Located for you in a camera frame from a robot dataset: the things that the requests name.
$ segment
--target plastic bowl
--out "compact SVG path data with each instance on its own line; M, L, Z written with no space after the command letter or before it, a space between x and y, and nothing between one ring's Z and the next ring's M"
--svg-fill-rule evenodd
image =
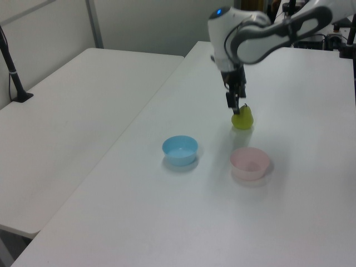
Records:
M178 135L167 139L162 149L170 164L186 166L195 160L198 143L190 136Z
M268 155L254 147L236 149L230 156L230 162L233 175L248 181L262 178L270 164Z

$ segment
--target equipment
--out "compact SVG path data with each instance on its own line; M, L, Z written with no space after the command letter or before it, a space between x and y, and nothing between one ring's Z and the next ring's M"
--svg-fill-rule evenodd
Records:
M255 64L280 47L289 47L327 25L356 13L356 0L309 1L297 14L271 25L259 11L241 11L233 7L216 10L208 29L216 63L229 90L228 107L239 114L239 98L246 97L244 64Z

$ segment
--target pink bowl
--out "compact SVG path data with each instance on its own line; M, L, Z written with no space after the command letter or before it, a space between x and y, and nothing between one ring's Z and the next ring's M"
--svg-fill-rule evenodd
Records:
M233 175L248 181L262 178L270 164L268 155L254 147L236 149L230 156L230 162Z

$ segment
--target blue bowl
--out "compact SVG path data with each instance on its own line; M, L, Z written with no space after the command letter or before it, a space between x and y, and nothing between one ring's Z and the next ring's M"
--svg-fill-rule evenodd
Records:
M167 161L175 166L186 166L196 158L198 143L194 138L178 135L168 138L162 145Z

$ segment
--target black cable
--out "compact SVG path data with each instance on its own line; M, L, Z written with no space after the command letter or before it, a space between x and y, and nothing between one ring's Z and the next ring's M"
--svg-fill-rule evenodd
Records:
M10 75L10 73L9 73L9 97L10 97L10 101L12 102L10 88L11 88L11 75Z
M9 48L9 44L8 44L8 42L7 42L7 39L6 39L6 35L5 35L4 31L2 30L1 25L0 25L0 32L1 32L2 36L4 37L4 40L5 40L5 43L6 43L7 48Z
M284 12L282 11L282 13L281 13L281 14L279 14L278 16L276 16L276 18L278 18L278 17L279 17L280 15L282 15L283 13L284 13ZM276 18L275 18L275 19L276 19Z
M4 40L5 40L7 49L9 49L9 44L8 44L8 42L7 42L6 35L5 35L5 33L4 33L4 31L3 31L2 27L1 27L1 25L0 25L0 32L1 32L2 37L3 37ZM10 73L9 73L9 97L10 97L10 101L12 102L12 98L11 98L11 75L10 75Z

